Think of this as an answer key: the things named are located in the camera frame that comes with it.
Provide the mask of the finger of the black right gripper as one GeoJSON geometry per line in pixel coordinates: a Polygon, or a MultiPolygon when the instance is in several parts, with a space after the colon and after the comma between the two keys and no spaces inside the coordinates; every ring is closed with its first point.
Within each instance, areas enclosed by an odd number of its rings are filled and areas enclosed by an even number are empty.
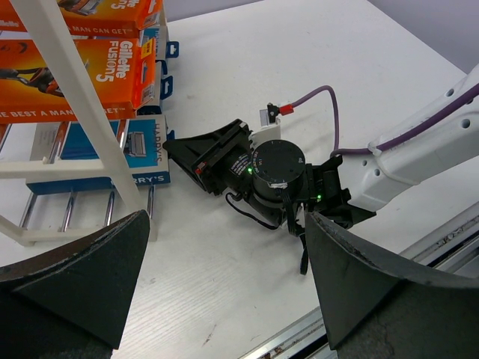
{"type": "Polygon", "coordinates": [[[194,180],[212,176],[215,166],[231,157],[243,139],[243,122],[234,120],[207,134],[167,140],[168,156],[194,180]]]}

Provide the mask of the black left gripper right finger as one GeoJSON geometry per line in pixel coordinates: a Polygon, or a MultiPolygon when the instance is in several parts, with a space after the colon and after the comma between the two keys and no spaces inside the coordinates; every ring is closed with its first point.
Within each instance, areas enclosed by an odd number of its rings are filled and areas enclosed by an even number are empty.
{"type": "Polygon", "coordinates": [[[306,242],[340,358],[476,358],[478,281],[408,260],[317,212],[306,242]]]}

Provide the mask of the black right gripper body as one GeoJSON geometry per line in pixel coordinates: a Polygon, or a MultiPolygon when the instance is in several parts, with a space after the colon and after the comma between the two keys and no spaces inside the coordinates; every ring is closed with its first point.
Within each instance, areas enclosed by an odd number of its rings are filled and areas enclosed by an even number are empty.
{"type": "Polygon", "coordinates": [[[251,133],[248,124],[243,121],[243,139],[238,143],[233,155],[215,166],[212,176],[193,181],[209,194],[220,195],[229,188],[240,197],[247,196],[251,191],[251,175],[248,172],[252,155],[249,139],[251,133]]]}

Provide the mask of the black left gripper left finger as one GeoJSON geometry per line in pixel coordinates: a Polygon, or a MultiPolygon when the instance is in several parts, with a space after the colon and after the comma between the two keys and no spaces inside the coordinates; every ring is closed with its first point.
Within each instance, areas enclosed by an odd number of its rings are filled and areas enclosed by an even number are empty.
{"type": "Polygon", "coordinates": [[[146,211],[1,268],[2,358],[110,358],[150,235],[146,211]]]}

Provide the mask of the blue Harry's box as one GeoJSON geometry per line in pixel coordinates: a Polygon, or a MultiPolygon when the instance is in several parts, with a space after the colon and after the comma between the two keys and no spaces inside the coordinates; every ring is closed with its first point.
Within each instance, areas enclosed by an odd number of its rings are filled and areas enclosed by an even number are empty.
{"type": "Polygon", "coordinates": [[[31,192],[59,194],[114,188],[115,184],[165,185],[171,182],[164,143],[168,127],[163,114],[113,120],[109,132],[94,135],[71,122],[61,140],[51,123],[37,125],[30,160],[46,173],[29,174],[31,192]]]}
{"type": "Polygon", "coordinates": [[[141,106],[136,110],[139,115],[162,114],[162,102],[173,94],[174,78],[168,74],[165,60],[156,62],[155,80],[141,87],[141,106]]]}
{"type": "Polygon", "coordinates": [[[165,61],[179,57],[180,44],[178,41],[169,39],[168,27],[166,25],[151,26],[143,30],[141,35],[141,44],[146,43],[150,39],[155,40],[157,61],[165,61]]]}

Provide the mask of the orange Gillette box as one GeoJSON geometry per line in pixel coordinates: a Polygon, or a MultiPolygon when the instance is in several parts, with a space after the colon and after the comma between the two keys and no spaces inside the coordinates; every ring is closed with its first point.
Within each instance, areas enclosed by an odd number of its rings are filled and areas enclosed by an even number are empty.
{"type": "MultiPolygon", "coordinates": [[[[154,98],[156,41],[75,40],[110,120],[132,117],[154,98]]],[[[74,121],[73,110],[33,40],[1,41],[1,122],[74,121]]]]}
{"type": "Polygon", "coordinates": [[[57,1],[48,13],[59,13],[70,34],[84,37],[135,38],[157,24],[162,1],[57,1]]]}

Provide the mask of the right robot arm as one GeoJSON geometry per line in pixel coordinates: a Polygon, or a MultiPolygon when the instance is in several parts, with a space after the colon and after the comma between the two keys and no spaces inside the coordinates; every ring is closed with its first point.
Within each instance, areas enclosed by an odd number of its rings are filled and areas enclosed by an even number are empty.
{"type": "Polygon", "coordinates": [[[171,139],[164,148],[205,192],[240,201],[261,226],[305,238],[299,211],[319,212],[349,229],[368,220],[396,196],[478,156],[478,72],[472,70],[437,100],[370,141],[308,163],[298,145],[281,138],[279,117],[306,102],[261,111],[262,129],[235,120],[216,131],[171,139]]]}

